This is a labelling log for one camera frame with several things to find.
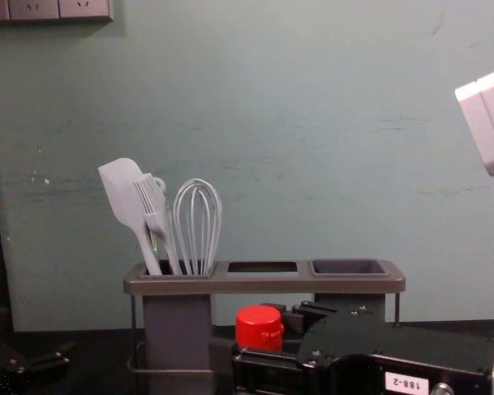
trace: label sticker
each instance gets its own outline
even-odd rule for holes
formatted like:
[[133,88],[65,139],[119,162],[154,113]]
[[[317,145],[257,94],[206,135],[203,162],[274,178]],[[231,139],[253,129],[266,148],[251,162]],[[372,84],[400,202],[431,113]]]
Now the label sticker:
[[427,379],[386,372],[386,390],[408,395],[428,395],[430,383]]

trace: wall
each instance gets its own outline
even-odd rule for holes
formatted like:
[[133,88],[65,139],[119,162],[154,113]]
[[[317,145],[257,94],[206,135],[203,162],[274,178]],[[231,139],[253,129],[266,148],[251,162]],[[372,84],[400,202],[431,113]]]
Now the wall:
[[219,258],[387,258],[408,278],[402,319],[494,318],[494,179],[454,100],[494,70],[494,1],[115,12],[106,26],[0,28],[17,330],[128,326],[122,279],[140,251],[96,172],[121,156],[171,193],[193,176],[217,186]]

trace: red cap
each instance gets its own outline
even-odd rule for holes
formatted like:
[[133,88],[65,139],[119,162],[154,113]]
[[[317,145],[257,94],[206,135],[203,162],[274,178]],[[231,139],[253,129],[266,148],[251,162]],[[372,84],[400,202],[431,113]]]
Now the red cap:
[[282,334],[282,316],[273,307],[249,306],[236,314],[236,342],[239,347],[280,351]]

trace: mint green wall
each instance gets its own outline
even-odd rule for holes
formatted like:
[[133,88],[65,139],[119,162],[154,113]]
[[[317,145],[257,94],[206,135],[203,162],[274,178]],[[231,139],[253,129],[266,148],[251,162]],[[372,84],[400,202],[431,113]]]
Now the mint green wall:
[[494,179],[454,100],[494,71],[494,1],[132,0],[115,18],[0,28],[16,329],[128,325],[140,251],[96,173],[121,156],[171,192],[217,186],[219,258],[386,258],[402,319],[494,318]]

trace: white utensil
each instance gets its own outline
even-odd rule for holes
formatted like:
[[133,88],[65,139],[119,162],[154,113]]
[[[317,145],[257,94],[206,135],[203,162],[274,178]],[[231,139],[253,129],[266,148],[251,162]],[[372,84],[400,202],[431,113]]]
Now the white utensil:
[[162,274],[148,238],[141,198],[133,185],[142,178],[139,166],[133,160],[121,158],[101,166],[99,174],[115,217],[137,237],[148,272]]
[[183,272],[175,251],[174,235],[170,226],[168,204],[165,198],[165,183],[155,179],[151,174],[145,174],[135,182],[135,187],[141,197],[145,210],[145,221],[148,229],[162,242],[168,256],[170,268],[174,275],[181,276]]
[[[198,250],[194,217],[196,200],[201,203],[201,244]],[[189,252],[185,243],[181,212],[186,209],[185,223]],[[221,199],[216,189],[202,179],[190,179],[184,183],[175,197],[173,219],[178,236],[179,249],[189,274],[208,275],[212,271],[216,256],[217,243],[221,232]]]

